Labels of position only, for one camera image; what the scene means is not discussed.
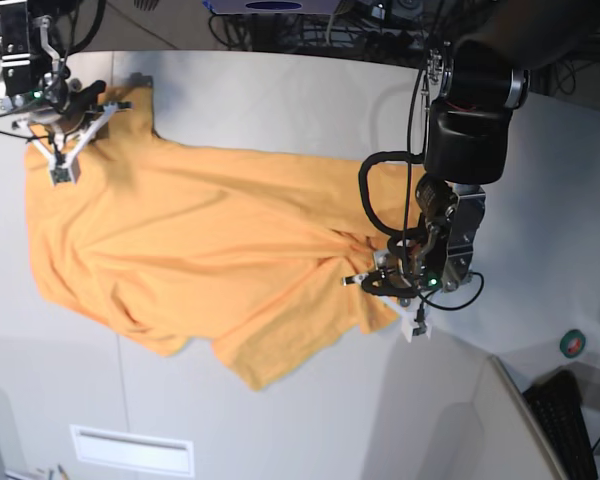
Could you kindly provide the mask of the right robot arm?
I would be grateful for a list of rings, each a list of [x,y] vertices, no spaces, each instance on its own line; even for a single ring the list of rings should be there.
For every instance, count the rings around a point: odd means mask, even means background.
[[[108,3],[94,1],[87,32],[78,35],[81,1],[0,1],[0,119],[20,137],[59,153],[93,141],[113,115],[133,108],[106,100],[107,83],[83,85],[69,60],[99,33]]]

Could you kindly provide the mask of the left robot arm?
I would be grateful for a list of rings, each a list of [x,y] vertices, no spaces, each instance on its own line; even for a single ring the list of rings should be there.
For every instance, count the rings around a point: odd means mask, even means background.
[[[373,269],[354,281],[376,297],[420,299],[471,281],[474,240],[484,218],[484,186],[498,181],[509,127],[528,96],[533,71],[546,67],[600,27],[600,1],[497,1],[474,30],[436,21],[418,69],[420,86],[437,85],[424,145],[369,156],[358,174],[363,210],[388,238]],[[382,163],[422,166],[407,178],[415,226],[392,228],[374,211],[369,174]]]

